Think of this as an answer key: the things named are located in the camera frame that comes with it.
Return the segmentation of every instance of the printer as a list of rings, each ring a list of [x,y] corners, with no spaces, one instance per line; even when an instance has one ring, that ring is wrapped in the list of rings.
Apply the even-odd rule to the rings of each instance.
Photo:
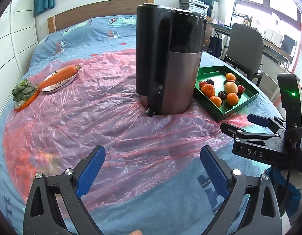
[[[198,0],[179,0],[179,8],[207,16],[209,6]]]

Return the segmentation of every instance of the blue bedsheet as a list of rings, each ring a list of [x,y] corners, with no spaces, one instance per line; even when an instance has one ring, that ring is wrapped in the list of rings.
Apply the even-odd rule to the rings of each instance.
[[[89,58],[105,51],[135,48],[135,16],[125,15],[87,20],[71,28],[46,36],[37,46],[29,71],[24,78],[35,75],[52,60],[63,62],[76,58]],[[203,53],[201,67],[224,65],[207,53]],[[15,230],[22,234],[25,204],[11,182],[3,151],[4,125],[13,108],[10,99],[0,118],[0,209]],[[270,100],[260,91],[258,98],[239,113],[254,113],[262,116],[280,116]],[[256,125],[249,130],[264,132]],[[233,142],[217,151],[232,168],[241,169],[246,175],[259,176],[268,166],[231,153]],[[189,235],[201,234],[221,206],[218,196],[200,160],[192,161],[187,168],[170,180],[121,204],[102,206],[90,211],[91,216],[106,235],[126,235],[141,229],[143,234]],[[246,207],[247,197],[241,206]],[[238,213],[231,231],[237,228],[242,218]],[[70,220],[66,220],[75,231]]]

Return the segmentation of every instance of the window frame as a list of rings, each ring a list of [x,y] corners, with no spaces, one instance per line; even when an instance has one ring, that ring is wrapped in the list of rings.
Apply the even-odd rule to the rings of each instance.
[[[295,2],[295,4],[297,5],[297,12],[298,12],[298,20],[297,21],[294,20],[293,18],[289,17],[288,15],[271,8],[270,7],[270,0],[263,0],[263,4],[253,2],[253,1],[249,1],[249,0],[235,0],[235,2],[234,2],[234,11],[236,9],[236,4],[248,6],[248,7],[260,10],[260,11],[264,11],[268,14],[271,14],[272,12],[274,12],[280,18],[280,20],[288,23],[289,25],[293,26],[294,28],[296,28],[299,31],[301,30],[301,13],[298,9],[298,5],[297,5],[296,2]]]

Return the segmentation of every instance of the wooden headboard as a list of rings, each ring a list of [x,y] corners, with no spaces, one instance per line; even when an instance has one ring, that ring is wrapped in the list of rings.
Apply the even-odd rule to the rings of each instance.
[[[49,33],[63,30],[87,19],[137,13],[137,7],[154,0],[110,0],[83,5],[48,18]]]

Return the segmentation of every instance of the pink plastic sheet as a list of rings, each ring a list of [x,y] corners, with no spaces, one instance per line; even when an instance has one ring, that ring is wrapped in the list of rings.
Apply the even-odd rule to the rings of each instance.
[[[217,150],[230,141],[195,100],[183,114],[148,117],[135,91],[135,49],[53,61],[29,80],[39,83],[70,64],[82,66],[72,84],[53,94],[41,92],[8,117],[6,164],[24,201],[37,172],[61,174],[96,145],[105,147],[106,161],[82,198],[88,210],[142,194],[182,171],[202,146]],[[227,121],[248,124],[246,115]]]

